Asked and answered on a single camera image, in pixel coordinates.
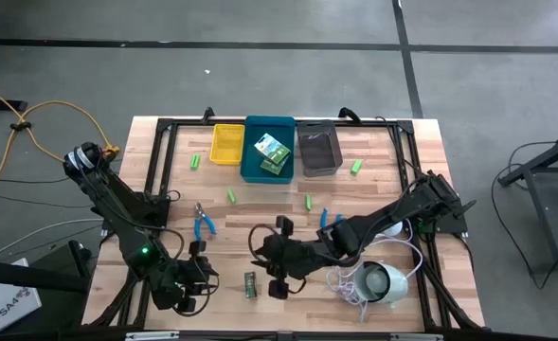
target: plastic bin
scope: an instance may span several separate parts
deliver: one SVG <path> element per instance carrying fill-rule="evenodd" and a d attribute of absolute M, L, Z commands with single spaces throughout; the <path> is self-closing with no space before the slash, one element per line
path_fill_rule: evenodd
<path fill-rule="evenodd" d="M 209 160 L 218 165 L 239 165 L 243 157 L 243 137 L 242 124 L 216 124 Z"/>
<path fill-rule="evenodd" d="M 335 124 L 330 120 L 300 122 L 297 140 L 305 176 L 333 175 L 342 166 Z"/>
<path fill-rule="evenodd" d="M 269 133 L 289 148 L 291 154 L 280 170 L 279 175 L 260 168 L 263 155 L 253 146 L 260 138 Z M 247 117 L 244 121 L 243 161 L 241 176 L 249 183 L 289 184 L 294 178 L 294 147 L 296 121 L 293 117 Z"/>

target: teal bin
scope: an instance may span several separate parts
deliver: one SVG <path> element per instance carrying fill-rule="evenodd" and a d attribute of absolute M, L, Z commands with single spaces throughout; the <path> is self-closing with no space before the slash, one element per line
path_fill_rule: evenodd
<path fill-rule="evenodd" d="M 263 155 L 253 146 L 264 134 L 270 134 L 291 154 L 279 175 L 260 168 Z M 293 117 L 247 117 L 244 121 L 243 160 L 241 176 L 244 181 L 259 184 L 289 184 L 294 178 L 296 121 Z"/>

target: gray bin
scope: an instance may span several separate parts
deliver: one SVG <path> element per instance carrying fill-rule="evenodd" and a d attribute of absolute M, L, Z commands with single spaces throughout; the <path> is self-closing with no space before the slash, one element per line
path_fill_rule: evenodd
<path fill-rule="evenodd" d="M 342 151 L 332 121 L 300 122 L 297 141 L 305 176 L 333 175 L 342 166 Z"/>

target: pliers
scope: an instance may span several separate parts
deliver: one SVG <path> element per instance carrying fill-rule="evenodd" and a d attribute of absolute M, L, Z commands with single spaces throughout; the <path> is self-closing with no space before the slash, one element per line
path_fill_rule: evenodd
<path fill-rule="evenodd" d="M 329 213 L 327 211 L 327 208 L 323 208 L 323 213 L 320 215 L 320 228 L 325 228 L 325 226 L 327 226 L 327 213 Z M 342 215 L 337 214 L 335 216 L 335 221 L 339 222 L 341 220 L 342 220 Z"/>
<path fill-rule="evenodd" d="M 215 233 L 215 225 L 211 221 L 205 212 L 203 211 L 203 207 L 201 203 L 196 203 L 194 206 L 194 236 L 196 237 L 197 241 L 201 240 L 201 219 L 205 219 L 205 223 L 209 226 L 209 230 L 211 230 L 211 234 Z"/>

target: green battery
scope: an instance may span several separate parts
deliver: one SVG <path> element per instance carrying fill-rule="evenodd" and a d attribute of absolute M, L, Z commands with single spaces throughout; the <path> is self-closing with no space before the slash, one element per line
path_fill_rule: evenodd
<path fill-rule="evenodd" d="M 195 154 L 192 159 L 190 160 L 190 169 L 195 171 L 196 169 L 199 168 L 199 160 L 200 160 L 200 156 L 199 154 Z"/>
<path fill-rule="evenodd" d="M 313 209 L 313 198 L 310 194 L 306 194 L 306 209 L 311 211 Z"/>
<path fill-rule="evenodd" d="M 244 273 L 244 296 L 245 298 L 255 298 L 258 296 L 258 291 L 256 290 L 256 273 L 248 272 Z"/>
<path fill-rule="evenodd" d="M 228 189 L 228 198 L 230 199 L 230 203 L 235 204 L 237 202 L 237 198 L 234 196 L 232 189 Z"/>
<path fill-rule="evenodd" d="M 352 165 L 352 169 L 351 169 L 351 173 L 353 175 L 356 175 L 358 173 L 358 171 L 361 169 L 361 164 L 363 162 L 361 160 L 356 160 L 354 161 L 354 165 Z"/>

